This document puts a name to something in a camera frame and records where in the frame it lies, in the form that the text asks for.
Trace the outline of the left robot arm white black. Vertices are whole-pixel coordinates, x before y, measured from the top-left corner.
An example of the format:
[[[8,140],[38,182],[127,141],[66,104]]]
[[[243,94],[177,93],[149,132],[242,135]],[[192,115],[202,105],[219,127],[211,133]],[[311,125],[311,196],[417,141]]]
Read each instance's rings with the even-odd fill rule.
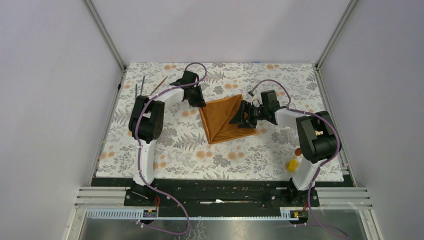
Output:
[[[155,179],[153,170],[155,145],[164,127],[165,110],[179,102],[188,101],[191,107],[203,108],[206,102],[199,82],[199,75],[185,70],[177,81],[160,93],[139,95],[131,112],[128,129],[139,143],[133,180],[145,186]]]

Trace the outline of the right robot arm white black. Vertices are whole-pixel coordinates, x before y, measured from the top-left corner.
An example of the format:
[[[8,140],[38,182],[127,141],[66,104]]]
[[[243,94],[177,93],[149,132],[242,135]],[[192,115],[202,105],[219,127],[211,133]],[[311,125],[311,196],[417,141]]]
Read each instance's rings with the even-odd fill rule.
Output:
[[[268,121],[297,131],[302,160],[290,179],[292,189],[287,191],[286,198],[291,205],[299,206],[307,199],[305,191],[314,186],[322,164],[341,150],[333,120],[325,110],[311,113],[281,106],[274,90],[263,91],[253,99],[258,103],[241,101],[229,124],[254,129],[258,121]]]

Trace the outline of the orange cloth napkin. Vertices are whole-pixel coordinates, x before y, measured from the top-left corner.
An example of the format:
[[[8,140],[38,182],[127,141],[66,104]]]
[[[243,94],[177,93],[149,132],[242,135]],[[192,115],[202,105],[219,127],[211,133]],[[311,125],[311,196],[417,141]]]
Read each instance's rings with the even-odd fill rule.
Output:
[[[218,144],[254,135],[254,128],[238,128],[229,124],[243,100],[241,94],[209,101],[199,108],[200,117],[209,144]]]

